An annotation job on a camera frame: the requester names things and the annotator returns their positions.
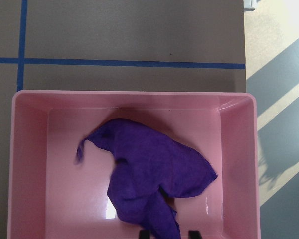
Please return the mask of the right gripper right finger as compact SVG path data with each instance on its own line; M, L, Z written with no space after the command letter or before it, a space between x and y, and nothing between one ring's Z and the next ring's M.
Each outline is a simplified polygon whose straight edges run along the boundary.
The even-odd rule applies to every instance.
M201 239L201 233L198 230L189 230L188 238L189 239Z

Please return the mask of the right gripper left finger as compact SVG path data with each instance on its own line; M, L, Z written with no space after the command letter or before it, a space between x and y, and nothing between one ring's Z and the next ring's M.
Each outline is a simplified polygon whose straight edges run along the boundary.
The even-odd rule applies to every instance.
M150 239L150 231L149 230L140 230L138 239Z

